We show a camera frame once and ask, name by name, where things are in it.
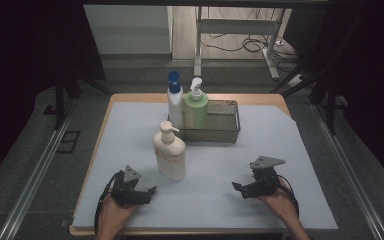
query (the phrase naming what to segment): bottle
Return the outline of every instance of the bottle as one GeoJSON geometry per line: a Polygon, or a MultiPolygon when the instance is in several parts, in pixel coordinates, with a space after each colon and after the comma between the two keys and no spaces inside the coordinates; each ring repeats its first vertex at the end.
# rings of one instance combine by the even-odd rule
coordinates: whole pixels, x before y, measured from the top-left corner
{"type": "Polygon", "coordinates": [[[186,175],[185,143],[174,136],[172,131],[178,132],[169,121],[160,124],[160,132],[153,139],[158,170],[165,176],[180,181],[186,175]]]}
{"type": "Polygon", "coordinates": [[[168,117],[175,128],[183,129],[183,89],[179,83],[179,73],[171,71],[168,74],[168,117]]]}
{"type": "Polygon", "coordinates": [[[203,129],[207,120],[208,96],[199,89],[201,78],[194,78],[191,91],[184,97],[185,129],[203,129]]]}

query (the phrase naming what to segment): green bottle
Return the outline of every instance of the green bottle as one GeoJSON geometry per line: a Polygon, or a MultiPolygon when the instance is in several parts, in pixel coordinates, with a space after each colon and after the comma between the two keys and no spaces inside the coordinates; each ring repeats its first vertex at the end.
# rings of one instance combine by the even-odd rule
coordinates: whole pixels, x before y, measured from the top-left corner
{"type": "Polygon", "coordinates": [[[199,89],[201,78],[192,80],[191,91],[184,97],[185,129],[203,129],[207,121],[208,96],[199,89]]]}

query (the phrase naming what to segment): human hand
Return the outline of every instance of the human hand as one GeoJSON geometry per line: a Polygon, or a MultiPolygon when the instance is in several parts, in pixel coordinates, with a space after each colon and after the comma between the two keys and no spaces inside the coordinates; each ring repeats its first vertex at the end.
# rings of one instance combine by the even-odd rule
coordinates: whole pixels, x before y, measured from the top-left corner
{"type": "MultiPolygon", "coordinates": [[[[281,177],[279,177],[279,180],[280,184],[290,190],[290,188],[286,186],[285,182],[281,177]]],[[[294,204],[292,203],[292,200],[286,192],[278,188],[272,195],[261,195],[256,198],[264,202],[269,207],[270,211],[276,217],[282,220],[282,222],[285,224],[285,226],[291,233],[292,239],[311,239],[307,231],[305,231],[304,227],[302,226],[301,221],[298,218],[298,214],[295,210],[294,204]]]]}
{"type": "MultiPolygon", "coordinates": [[[[280,184],[289,189],[281,177],[279,177],[279,181],[280,184]]],[[[276,189],[272,195],[261,195],[256,198],[264,202],[270,208],[271,212],[282,221],[298,218],[289,195],[280,188],[276,189]]]]}
{"type": "Polygon", "coordinates": [[[132,213],[138,206],[129,208],[119,207],[111,194],[105,196],[102,209],[99,214],[98,240],[112,240],[123,229],[132,213]]]}

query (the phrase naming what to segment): dark background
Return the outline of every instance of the dark background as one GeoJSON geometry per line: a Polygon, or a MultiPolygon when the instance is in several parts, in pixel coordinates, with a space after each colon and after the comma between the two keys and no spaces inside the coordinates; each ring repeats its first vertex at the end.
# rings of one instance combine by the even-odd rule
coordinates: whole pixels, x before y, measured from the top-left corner
{"type": "MultiPolygon", "coordinates": [[[[344,114],[349,124],[384,167],[384,1],[364,1],[362,14],[362,23],[329,77],[348,102],[344,114]]],[[[353,18],[350,9],[293,10],[284,39],[303,59],[310,59],[305,71],[317,72],[353,18]]]]}
{"type": "Polygon", "coordinates": [[[105,79],[80,1],[0,0],[0,163],[34,109],[36,95],[60,79],[105,79]]]}

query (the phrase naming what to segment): wall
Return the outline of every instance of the wall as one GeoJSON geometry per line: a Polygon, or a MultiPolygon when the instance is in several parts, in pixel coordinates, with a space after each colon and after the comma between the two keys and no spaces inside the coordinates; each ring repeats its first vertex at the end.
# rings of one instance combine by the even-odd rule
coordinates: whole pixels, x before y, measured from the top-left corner
{"type": "Polygon", "coordinates": [[[100,54],[169,54],[171,6],[84,5],[100,54]]]}

